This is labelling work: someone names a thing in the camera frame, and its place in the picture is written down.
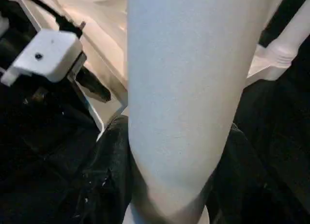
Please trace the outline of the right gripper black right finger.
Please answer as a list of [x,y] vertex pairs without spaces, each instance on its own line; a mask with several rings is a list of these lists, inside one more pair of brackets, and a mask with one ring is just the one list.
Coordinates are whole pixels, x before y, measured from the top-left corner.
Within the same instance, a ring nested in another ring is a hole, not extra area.
[[256,154],[245,134],[232,124],[213,189],[228,224],[301,224],[303,212],[283,183]]

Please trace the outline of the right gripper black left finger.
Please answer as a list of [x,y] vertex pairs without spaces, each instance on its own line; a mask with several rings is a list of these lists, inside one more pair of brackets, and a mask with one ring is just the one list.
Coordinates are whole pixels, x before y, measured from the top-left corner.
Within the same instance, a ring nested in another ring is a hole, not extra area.
[[62,224],[121,224],[131,199],[128,117],[108,124],[78,169],[60,206]]

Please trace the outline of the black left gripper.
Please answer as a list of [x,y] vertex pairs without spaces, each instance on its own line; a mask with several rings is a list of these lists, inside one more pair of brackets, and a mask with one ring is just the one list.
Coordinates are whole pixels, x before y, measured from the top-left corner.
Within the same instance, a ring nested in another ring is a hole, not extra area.
[[[92,98],[103,103],[111,100],[110,91],[87,68],[80,69],[77,82],[90,92]],[[23,100],[23,114],[26,117],[37,118],[62,112],[73,117],[90,116],[85,101],[68,79],[52,83],[37,75],[23,76],[23,89],[26,91]]]

